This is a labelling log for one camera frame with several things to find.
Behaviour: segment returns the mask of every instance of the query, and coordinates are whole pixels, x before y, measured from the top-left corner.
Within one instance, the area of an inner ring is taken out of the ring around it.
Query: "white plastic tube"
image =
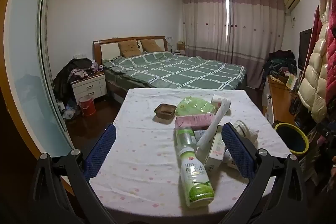
[[[220,108],[218,109],[212,123],[208,127],[208,129],[205,131],[205,133],[202,135],[202,137],[197,142],[197,146],[204,150],[206,149],[208,143],[211,141],[211,139],[215,136],[217,131],[217,126],[219,125],[221,119],[224,117],[225,113],[230,109],[231,100],[224,98],[222,100],[222,104]]]

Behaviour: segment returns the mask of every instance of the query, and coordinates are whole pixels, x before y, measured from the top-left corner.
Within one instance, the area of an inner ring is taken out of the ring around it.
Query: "red bucket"
[[[93,102],[93,98],[90,95],[81,97],[78,100],[78,104],[81,107],[83,116],[90,116],[96,113],[95,104]]]

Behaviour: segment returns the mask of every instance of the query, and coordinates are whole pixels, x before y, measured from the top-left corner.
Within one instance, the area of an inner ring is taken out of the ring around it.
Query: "flat screen tv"
[[[299,59],[297,63],[297,67],[300,70],[303,70],[305,67],[311,37],[311,31],[312,29],[300,32],[300,49],[299,49]]]

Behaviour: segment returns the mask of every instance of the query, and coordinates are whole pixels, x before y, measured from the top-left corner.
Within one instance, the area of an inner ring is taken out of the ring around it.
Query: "metal bolt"
[[[77,156],[80,153],[79,149],[75,148],[74,150],[71,151],[71,155]]]
[[[47,153],[43,153],[43,154],[40,156],[40,159],[41,159],[41,160],[45,160],[47,157],[48,157],[48,154],[47,154]]]
[[[265,149],[260,149],[260,150],[258,151],[258,153],[259,153],[259,155],[261,155],[261,156],[266,156],[266,155],[267,155],[267,151],[266,151]]]
[[[296,160],[296,156],[293,155],[293,154],[291,154],[291,155],[289,156],[289,158],[290,158],[291,160]]]

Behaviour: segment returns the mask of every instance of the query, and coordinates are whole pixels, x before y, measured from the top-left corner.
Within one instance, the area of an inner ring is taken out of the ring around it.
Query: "polka dot tablecloth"
[[[213,94],[231,99],[230,115],[220,124],[242,120],[259,130],[258,148],[287,157],[288,148],[243,90],[131,89],[114,121],[116,141],[98,175],[90,180],[107,209],[147,217],[199,216],[230,210],[247,181],[224,164],[210,177],[214,201],[208,207],[186,207],[174,148],[175,119],[162,124],[154,118],[154,110],[161,103],[177,105],[187,96],[211,101]]]

